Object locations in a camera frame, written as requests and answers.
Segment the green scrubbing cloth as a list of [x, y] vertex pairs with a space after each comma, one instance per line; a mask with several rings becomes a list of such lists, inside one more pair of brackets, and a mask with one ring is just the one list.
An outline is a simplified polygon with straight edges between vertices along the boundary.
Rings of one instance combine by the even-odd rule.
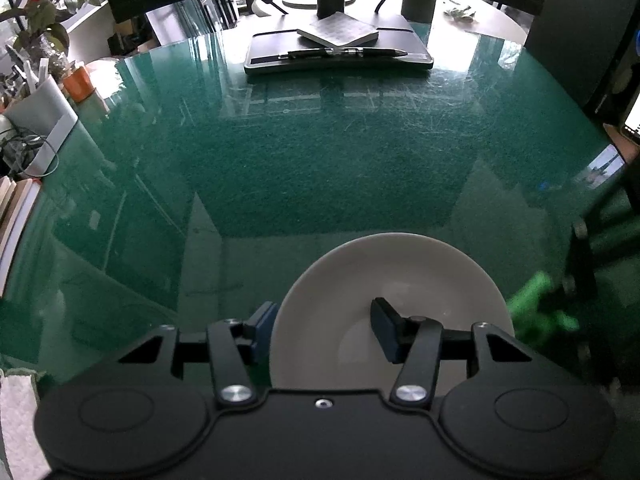
[[563, 278], [555, 283], [544, 271], [535, 273], [506, 302], [515, 337], [532, 348], [543, 346], [554, 335], [579, 330], [578, 319], [570, 315], [574, 304], [575, 281]]

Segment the black pen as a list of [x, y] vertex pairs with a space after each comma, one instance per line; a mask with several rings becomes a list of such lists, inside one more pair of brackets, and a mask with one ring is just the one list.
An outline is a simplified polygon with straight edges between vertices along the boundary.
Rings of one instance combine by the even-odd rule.
[[345, 49], [313, 48], [288, 51], [289, 60], [311, 60], [312, 58], [402, 58], [408, 52], [393, 48], [354, 47]]

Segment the orange flower pot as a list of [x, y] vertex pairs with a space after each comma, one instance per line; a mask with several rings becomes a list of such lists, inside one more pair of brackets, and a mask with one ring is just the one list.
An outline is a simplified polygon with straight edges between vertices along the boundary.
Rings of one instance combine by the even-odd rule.
[[62, 78], [62, 84], [75, 103], [81, 103], [96, 90], [85, 66], [79, 66]]

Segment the grey checkered notebook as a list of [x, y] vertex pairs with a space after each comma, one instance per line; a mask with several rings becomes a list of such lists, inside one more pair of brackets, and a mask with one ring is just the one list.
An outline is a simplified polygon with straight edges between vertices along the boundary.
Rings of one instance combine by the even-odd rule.
[[300, 26], [297, 32], [316, 44], [334, 49], [358, 47], [378, 40], [378, 29], [375, 26], [342, 12], [335, 12], [322, 20]]

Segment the stack of books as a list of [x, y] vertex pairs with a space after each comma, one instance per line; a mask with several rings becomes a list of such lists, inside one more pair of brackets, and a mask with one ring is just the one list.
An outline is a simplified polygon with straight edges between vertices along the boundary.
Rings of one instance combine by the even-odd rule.
[[18, 243], [41, 191], [41, 181], [18, 181], [2, 205], [1, 216], [1, 295], [4, 295]]

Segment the potted green plant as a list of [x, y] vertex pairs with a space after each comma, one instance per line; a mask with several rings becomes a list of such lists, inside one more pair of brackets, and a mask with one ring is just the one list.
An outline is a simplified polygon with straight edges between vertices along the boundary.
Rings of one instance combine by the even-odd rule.
[[1, 12], [1, 21], [14, 21], [20, 29], [15, 36], [17, 51], [27, 51], [43, 39], [56, 52], [68, 53], [70, 37], [64, 22], [85, 6], [100, 6], [101, 0], [14, 0], [14, 6]]

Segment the grey computer case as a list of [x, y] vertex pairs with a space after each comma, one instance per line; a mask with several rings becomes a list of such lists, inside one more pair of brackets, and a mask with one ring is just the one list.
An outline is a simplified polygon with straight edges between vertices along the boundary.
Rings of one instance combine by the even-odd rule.
[[525, 47], [587, 112], [608, 93], [639, 25], [639, 0], [544, 0]]

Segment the smartphone with lit screen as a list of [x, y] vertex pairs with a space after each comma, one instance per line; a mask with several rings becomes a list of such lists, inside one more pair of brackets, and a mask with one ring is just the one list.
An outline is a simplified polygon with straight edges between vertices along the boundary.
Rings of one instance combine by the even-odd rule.
[[629, 113], [620, 126], [620, 133], [635, 144], [640, 144], [640, 98], [631, 105]]

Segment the white towel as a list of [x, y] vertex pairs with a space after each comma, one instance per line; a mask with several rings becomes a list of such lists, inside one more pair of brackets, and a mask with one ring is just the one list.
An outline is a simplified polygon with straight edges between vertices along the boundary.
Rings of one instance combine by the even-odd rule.
[[2, 479], [44, 479], [51, 472], [34, 430], [37, 379], [28, 368], [1, 371]]

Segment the grey desk organizer box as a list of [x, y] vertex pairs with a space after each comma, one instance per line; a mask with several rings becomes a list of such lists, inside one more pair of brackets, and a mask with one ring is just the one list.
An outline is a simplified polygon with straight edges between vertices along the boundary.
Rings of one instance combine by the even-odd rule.
[[15, 131], [2, 141], [6, 163], [21, 178], [43, 178], [58, 164], [58, 151], [78, 121], [58, 84], [49, 76], [36, 91], [3, 113]]

